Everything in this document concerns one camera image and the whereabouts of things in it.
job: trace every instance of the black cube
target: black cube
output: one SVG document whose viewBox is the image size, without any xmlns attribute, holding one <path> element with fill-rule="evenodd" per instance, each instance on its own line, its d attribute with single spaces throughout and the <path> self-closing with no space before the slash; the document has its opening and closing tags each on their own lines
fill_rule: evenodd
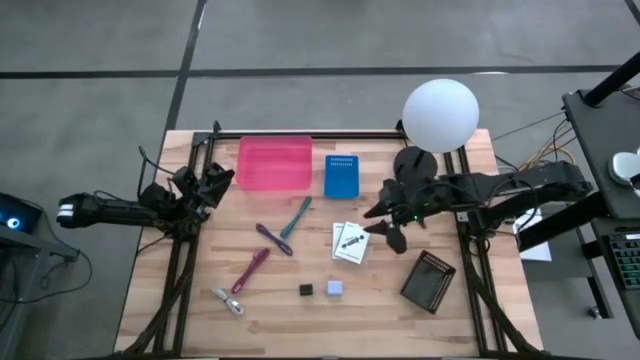
<svg viewBox="0 0 640 360">
<path fill-rule="evenodd" d="M 313 295 L 313 285 L 300 284 L 300 296 L 309 296 L 309 295 Z"/>
</svg>

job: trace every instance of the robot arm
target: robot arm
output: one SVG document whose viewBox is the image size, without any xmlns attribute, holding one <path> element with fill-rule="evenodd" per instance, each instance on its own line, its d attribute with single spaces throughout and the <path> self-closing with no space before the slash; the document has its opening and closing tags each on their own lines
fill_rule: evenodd
<svg viewBox="0 0 640 360">
<path fill-rule="evenodd" d="M 401 226 L 417 222 L 425 227 L 426 217 L 442 211 L 473 212 L 474 236 L 488 236 L 506 218 L 549 201 L 577 201 L 591 191 L 577 166 L 551 163 L 518 173 L 485 175 L 454 174 L 437 179 L 407 178 L 403 183 L 387 179 L 379 192 L 379 202 L 365 218 L 390 215 L 365 231 L 387 236 L 396 253 L 406 251 Z M 516 195 L 489 207 L 496 196 Z"/>
<path fill-rule="evenodd" d="M 150 226 L 167 235 L 188 235 L 192 225 L 208 219 L 209 207 L 218 207 L 234 174 L 213 163 L 198 180 L 193 170 L 184 166 L 171 178 L 182 193 L 180 198 L 156 183 L 149 185 L 137 202 L 87 193 L 71 195 L 60 200 L 56 220 L 70 229 L 107 223 Z"/>
</svg>

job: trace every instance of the blue box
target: blue box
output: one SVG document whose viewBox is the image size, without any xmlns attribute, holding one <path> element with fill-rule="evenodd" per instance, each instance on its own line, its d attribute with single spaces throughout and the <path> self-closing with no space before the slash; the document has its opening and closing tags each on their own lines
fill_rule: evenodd
<svg viewBox="0 0 640 360">
<path fill-rule="evenodd" d="M 327 155 L 324 162 L 324 196 L 355 199 L 360 195 L 360 169 L 354 155 Z"/>
<path fill-rule="evenodd" d="M 329 296 L 340 296 L 340 295 L 342 295 L 342 281 L 340 281 L 340 280 L 329 280 L 327 282 L 327 295 L 329 295 Z"/>
</svg>

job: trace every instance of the wooden tabletop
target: wooden tabletop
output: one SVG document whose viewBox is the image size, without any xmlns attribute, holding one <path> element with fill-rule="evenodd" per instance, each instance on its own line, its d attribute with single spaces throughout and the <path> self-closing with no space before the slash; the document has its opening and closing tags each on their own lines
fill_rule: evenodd
<svg viewBox="0 0 640 360">
<path fill-rule="evenodd" d="M 176 170 L 188 160 L 192 131 L 167 133 L 160 165 Z M 393 176 L 392 161 L 403 147 L 398 140 L 314 140 L 313 183 L 308 192 L 245 192 L 235 183 L 204 224 L 192 284 L 183 356 L 319 357 L 319 356 L 463 356 L 477 355 L 460 247 L 451 213 L 429 217 L 427 229 L 403 229 L 408 251 L 396 255 L 385 238 L 372 235 L 361 265 L 331 259 L 332 224 L 368 225 L 362 215 L 378 201 L 382 181 Z M 472 172 L 496 173 L 484 129 L 467 143 Z M 360 196 L 356 200 L 323 197 L 324 158 L 353 154 L 360 159 Z M 236 168 L 238 141 L 217 141 L 214 160 Z M 445 172 L 436 156 L 439 173 Z M 158 174 L 158 183 L 165 175 Z M 256 222 L 274 234 L 293 218 L 305 195 L 313 201 L 291 233 L 293 257 L 285 256 L 255 230 Z M 148 229 L 140 246 L 161 234 Z M 145 250 L 136 260 L 116 349 L 130 345 L 158 309 L 171 241 Z M 253 252 L 270 247 L 271 255 L 235 296 L 245 307 L 235 317 L 213 293 L 229 293 L 251 262 Z M 420 252 L 426 249 L 455 267 L 447 294 L 432 315 L 399 294 Z M 498 300 L 527 340 L 542 348 L 529 290 L 513 237 L 491 240 L 489 252 Z M 341 297 L 326 295 L 327 280 L 341 280 Z M 314 295 L 300 297 L 298 286 L 311 283 Z M 488 312 L 483 318 L 490 344 Z"/>
</svg>

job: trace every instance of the card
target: card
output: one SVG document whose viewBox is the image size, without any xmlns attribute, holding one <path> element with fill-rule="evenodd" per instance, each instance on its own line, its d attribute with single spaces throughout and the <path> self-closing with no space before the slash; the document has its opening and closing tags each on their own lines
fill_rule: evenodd
<svg viewBox="0 0 640 360">
<path fill-rule="evenodd" d="M 342 229 L 344 229 L 344 223 L 333 223 L 333 247 L 331 248 L 331 258 L 334 260 L 340 259 L 336 256 L 336 248 L 338 247 L 338 241 L 340 241 L 340 235 L 342 235 Z"/>
<path fill-rule="evenodd" d="M 360 264 L 367 250 L 369 233 L 358 224 L 347 222 L 338 240 L 335 255 L 339 258 Z"/>
</svg>

